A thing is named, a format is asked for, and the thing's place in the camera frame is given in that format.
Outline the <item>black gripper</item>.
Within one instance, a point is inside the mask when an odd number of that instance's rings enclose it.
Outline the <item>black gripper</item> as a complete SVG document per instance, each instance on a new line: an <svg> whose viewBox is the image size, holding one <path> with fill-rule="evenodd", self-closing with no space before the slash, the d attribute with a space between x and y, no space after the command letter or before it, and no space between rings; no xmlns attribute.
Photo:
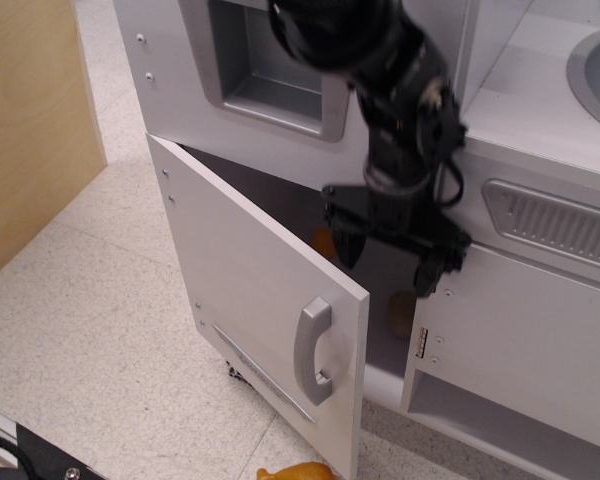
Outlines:
<svg viewBox="0 0 600 480"><path fill-rule="evenodd" d="M392 198L364 186L327 185L321 196L337 256L346 268L355 267L366 240L373 238L419 257L417 298L428 298L444 274L462 269L471 237L428 193Z"/></svg>

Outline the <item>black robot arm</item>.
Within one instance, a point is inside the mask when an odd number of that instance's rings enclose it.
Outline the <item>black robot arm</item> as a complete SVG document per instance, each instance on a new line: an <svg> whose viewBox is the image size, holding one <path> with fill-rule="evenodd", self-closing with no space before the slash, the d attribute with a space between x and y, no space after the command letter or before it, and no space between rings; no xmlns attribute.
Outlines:
<svg viewBox="0 0 600 480"><path fill-rule="evenodd" d="M368 126L363 184L322 190L340 262L377 239L417 256L413 289L430 296L471 244L445 215L457 199L438 196L441 174L464 182L467 132L441 53L398 1L272 1L268 17L292 59L346 82Z"/></svg>

